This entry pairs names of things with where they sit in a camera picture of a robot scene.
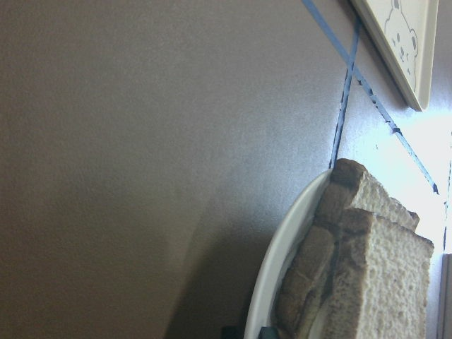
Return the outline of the white round plate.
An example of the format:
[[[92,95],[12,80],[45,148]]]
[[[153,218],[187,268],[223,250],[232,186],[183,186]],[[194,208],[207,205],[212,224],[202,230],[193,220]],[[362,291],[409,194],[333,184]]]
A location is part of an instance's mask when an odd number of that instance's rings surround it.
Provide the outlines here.
[[[259,337],[272,326],[275,298],[283,278],[314,220],[316,207],[330,182],[328,169],[312,180],[296,198],[278,226],[262,261],[249,305],[244,338]]]

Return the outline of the cream bear tray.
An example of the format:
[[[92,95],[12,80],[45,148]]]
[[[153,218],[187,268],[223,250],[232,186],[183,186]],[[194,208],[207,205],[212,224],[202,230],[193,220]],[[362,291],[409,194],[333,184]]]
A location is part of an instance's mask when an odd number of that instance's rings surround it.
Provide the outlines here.
[[[408,106],[429,106],[438,1],[353,1]]]

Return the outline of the bread slice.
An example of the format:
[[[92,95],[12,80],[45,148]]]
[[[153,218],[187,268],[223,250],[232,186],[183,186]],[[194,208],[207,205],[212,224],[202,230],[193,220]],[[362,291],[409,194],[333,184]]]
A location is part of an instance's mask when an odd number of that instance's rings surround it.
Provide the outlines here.
[[[306,338],[331,290],[340,243],[339,221],[348,208],[376,213],[411,231],[420,221],[390,197],[367,169],[354,160],[339,159],[309,228],[287,269],[275,302],[275,319],[281,338]]]
[[[301,338],[425,338],[433,243],[357,208],[339,226],[331,292]]]

